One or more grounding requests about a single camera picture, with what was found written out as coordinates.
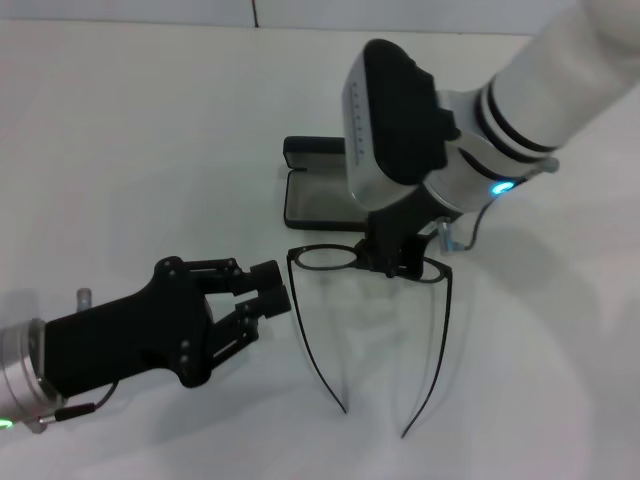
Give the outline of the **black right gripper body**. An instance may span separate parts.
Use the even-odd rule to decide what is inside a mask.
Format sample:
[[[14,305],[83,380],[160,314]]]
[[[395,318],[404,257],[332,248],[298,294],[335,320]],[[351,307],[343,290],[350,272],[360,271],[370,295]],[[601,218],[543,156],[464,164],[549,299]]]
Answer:
[[[441,203],[424,185],[411,194],[367,216],[365,238],[382,243],[401,242],[421,232],[441,213]]]

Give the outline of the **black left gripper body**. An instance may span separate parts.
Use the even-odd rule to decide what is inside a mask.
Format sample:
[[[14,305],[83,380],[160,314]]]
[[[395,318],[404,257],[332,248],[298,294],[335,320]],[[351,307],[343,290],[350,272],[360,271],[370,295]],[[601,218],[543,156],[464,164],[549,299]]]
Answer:
[[[137,293],[48,322],[45,379],[66,398],[153,369],[187,388],[206,383],[212,319],[194,265],[165,258]]]

